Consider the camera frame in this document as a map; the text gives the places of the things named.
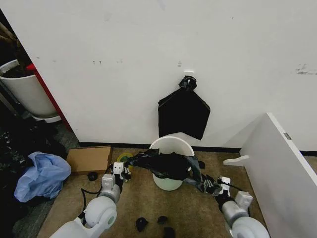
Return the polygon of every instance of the black bag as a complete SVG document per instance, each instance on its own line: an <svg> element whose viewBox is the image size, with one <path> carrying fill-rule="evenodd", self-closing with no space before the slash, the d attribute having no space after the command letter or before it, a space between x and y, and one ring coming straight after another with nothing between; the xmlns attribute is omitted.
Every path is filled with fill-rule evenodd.
<svg viewBox="0 0 317 238"><path fill-rule="evenodd" d="M196 79L185 76L180 89L158 102L159 136L183 132L201 140L210 114L210 107L193 90Z"/></svg>

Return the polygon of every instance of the white wall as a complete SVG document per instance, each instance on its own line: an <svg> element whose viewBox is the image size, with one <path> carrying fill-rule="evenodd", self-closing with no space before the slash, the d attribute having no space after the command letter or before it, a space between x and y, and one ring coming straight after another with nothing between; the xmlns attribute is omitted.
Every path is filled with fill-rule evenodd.
<svg viewBox="0 0 317 238"><path fill-rule="evenodd" d="M202 141L182 136L190 144L241 147L270 111L299 149L317 151L316 0L0 6L80 141L151 143L157 102L192 69L211 115Z"/></svg>

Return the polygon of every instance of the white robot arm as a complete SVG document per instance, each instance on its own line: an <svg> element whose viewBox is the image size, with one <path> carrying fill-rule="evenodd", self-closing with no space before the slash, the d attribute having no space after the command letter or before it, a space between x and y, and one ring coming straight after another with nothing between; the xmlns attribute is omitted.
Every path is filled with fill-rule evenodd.
<svg viewBox="0 0 317 238"><path fill-rule="evenodd" d="M102 178L102 189L84 211L84 217L77 217L60 227L51 238L98 238L114 223L117 211L116 204L122 191L125 175L130 172L124 163L113 164L113 174L105 174ZM226 221L225 227L233 238L269 238L265 227L257 220L249 217L248 207L253 198L247 193L238 192L235 199L229 193L230 179L221 177L215 182L211 177L205 179L205 192L215 197L219 209Z"/></svg>

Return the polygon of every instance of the brown carpet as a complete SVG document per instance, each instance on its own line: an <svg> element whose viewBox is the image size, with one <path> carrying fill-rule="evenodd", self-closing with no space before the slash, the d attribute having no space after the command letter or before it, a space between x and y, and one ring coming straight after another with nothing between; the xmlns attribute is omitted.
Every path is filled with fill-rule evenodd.
<svg viewBox="0 0 317 238"><path fill-rule="evenodd" d="M140 149L113 148L112 161L123 152L136 154ZM253 197L247 173L243 167L224 166L222 161L239 157L238 153L195 152L199 160L206 164L202 170L213 178L219 175L230 177L231 183L248 191ZM97 191L100 187L101 176L90 182L87 176L71 176L63 190L56 198L54 205L45 220L38 237L47 238L64 223L71 221L81 213L83 198L80 188ZM231 189L234 197L236 191ZM87 200L94 198L87 195ZM151 172L133 168L132 179L123 186L123 192L117 205L117 219L108 232L101 237L110 238L161 238L164 227L173 227L179 238L226 238L224 219L218 205L208 194L200 193L195 187L182 184L175 191L163 191L158 188ZM166 225L157 224L159 216L167 216ZM142 232L137 232L135 221L145 217L148 225ZM264 224L264 220L256 199L251 206L251 217Z"/></svg>

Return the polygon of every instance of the crumpled plastic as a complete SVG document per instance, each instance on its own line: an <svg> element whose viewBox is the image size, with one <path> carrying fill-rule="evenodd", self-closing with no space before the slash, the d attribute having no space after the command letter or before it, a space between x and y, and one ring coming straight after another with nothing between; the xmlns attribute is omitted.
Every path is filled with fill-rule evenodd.
<svg viewBox="0 0 317 238"><path fill-rule="evenodd" d="M27 202L35 196L55 198L70 175L70 165L60 156L34 152L28 156L34 166L19 179L14 196Z"/></svg>

